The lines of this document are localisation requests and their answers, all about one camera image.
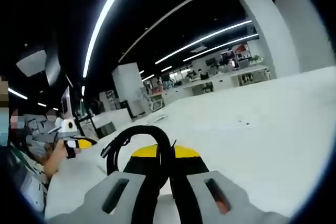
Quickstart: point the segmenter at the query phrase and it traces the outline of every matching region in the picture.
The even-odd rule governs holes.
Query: wall
[[[140,106],[140,88],[144,88],[136,63],[119,65],[112,73],[120,101],[127,100],[132,114],[143,112]]]
[[[0,108],[0,146],[7,146],[9,108]]]
[[[259,55],[260,57],[265,57],[265,52],[262,48],[260,39],[254,39],[247,42],[251,56]]]
[[[240,47],[242,44],[244,45],[246,51],[239,52],[239,53],[236,54],[235,51],[236,51],[236,50],[238,49],[238,47]],[[241,55],[241,56],[244,57],[244,58],[248,58],[248,57],[250,57],[250,52],[249,52],[249,50],[248,50],[248,46],[246,45],[246,43],[242,43],[242,44],[238,44],[238,45],[235,45],[235,46],[232,47],[232,51],[234,52],[236,59],[238,59],[237,55]]]
[[[300,73],[300,63],[286,22],[272,0],[239,0],[252,20],[274,78]]]
[[[310,0],[276,0],[294,40],[301,72],[335,65],[323,22]]]
[[[159,87],[159,85],[157,84],[157,81],[158,81],[157,77],[151,78],[153,88],[158,88]]]
[[[107,99],[106,93],[105,92],[100,92],[99,93],[99,100],[103,103],[105,111],[110,111],[110,103],[109,99]]]
[[[214,52],[210,55],[204,56],[202,58],[198,58],[196,60],[193,60],[191,64],[193,65],[193,69],[197,73],[199,69],[202,69],[203,72],[208,70],[208,66],[206,65],[205,61],[211,58],[216,58],[217,60],[220,60],[221,52],[226,51],[225,49],[222,49],[220,51]]]
[[[46,48],[47,58],[45,61],[45,72],[50,87],[56,85],[61,79],[61,66],[58,59],[58,49],[56,38],[54,38]]]

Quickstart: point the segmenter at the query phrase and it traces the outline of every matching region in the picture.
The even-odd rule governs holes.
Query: black ceiling
[[[112,87],[111,71],[123,53],[157,20],[186,0],[116,0],[108,12],[93,49],[88,76],[82,79],[91,34],[106,0],[10,0],[5,53],[1,72],[9,85],[30,101],[57,106],[66,87],[48,87],[44,73],[27,78],[16,67],[20,56],[46,46],[56,35],[61,67],[72,81],[87,86],[87,95]],[[239,0],[193,0],[159,23],[143,37],[121,63],[137,62],[145,73],[178,67],[191,56],[188,48],[155,65],[162,57],[214,31],[246,20]],[[247,34],[242,27],[202,42],[208,48]]]

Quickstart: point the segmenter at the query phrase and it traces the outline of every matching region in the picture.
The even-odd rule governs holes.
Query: person's arm
[[[64,141],[59,140],[50,158],[44,165],[44,172],[48,179],[50,179],[58,171],[58,166],[61,160],[67,156],[68,152],[64,146]]]
[[[44,165],[47,162],[47,159],[45,158],[45,156],[40,157],[38,155],[35,155],[34,153],[32,153],[32,156],[34,157],[34,160],[41,165]]]

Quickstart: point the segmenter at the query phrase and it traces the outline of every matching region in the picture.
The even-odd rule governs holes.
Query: black strap
[[[71,136],[70,138],[77,139],[77,140],[84,139],[84,140],[90,142],[92,145],[95,145],[97,143],[97,141],[95,141],[95,140],[93,140],[89,137],[85,137],[85,136]]]
[[[160,170],[161,175],[159,178],[160,188],[168,180],[171,173],[171,166],[173,164],[174,153],[170,146],[169,138],[164,131],[152,125],[138,125],[130,127],[121,132],[105,149],[102,150],[101,156],[107,156],[107,174],[110,175],[118,169],[118,153],[121,146],[130,141],[131,137],[138,134],[151,135],[158,143],[158,148],[161,155]]]
[[[76,157],[76,153],[75,153],[74,148],[69,147],[67,141],[64,141],[64,146],[65,146],[65,148],[67,150],[68,158],[74,158],[74,157]]]

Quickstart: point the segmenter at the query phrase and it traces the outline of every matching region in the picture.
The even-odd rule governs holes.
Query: person
[[[49,122],[55,122],[57,118],[57,114],[55,110],[48,110],[46,113],[46,118]]]
[[[190,80],[193,80],[193,79],[194,79],[194,77],[193,77],[193,75],[191,74],[191,72],[188,72],[188,73],[187,73],[187,77],[188,77]]]
[[[198,70],[198,73],[199,73],[199,75],[200,75],[201,80],[206,80],[206,79],[209,78],[209,73],[205,73],[205,74],[203,74],[203,70],[202,70],[202,69],[199,69],[199,70]]]
[[[158,77],[158,81],[156,82],[158,85],[157,85],[157,88],[159,90],[159,92],[162,92],[163,91],[163,84],[162,84],[162,78],[161,77]]]
[[[29,170],[35,172],[46,193],[50,179],[57,173],[59,164],[64,158],[68,157],[64,141],[59,139],[56,144],[45,143],[45,154],[38,156],[29,150],[29,144],[26,143],[27,126],[18,127],[17,111],[13,113],[10,120],[8,131],[9,149]]]
[[[232,72],[234,70],[234,67],[231,63],[230,60],[226,59],[225,61],[223,61],[223,64],[221,66],[219,66],[219,71],[222,73],[229,73]]]
[[[101,111],[99,110],[99,102],[97,99],[93,99],[91,102],[91,110],[95,115],[99,115]]]

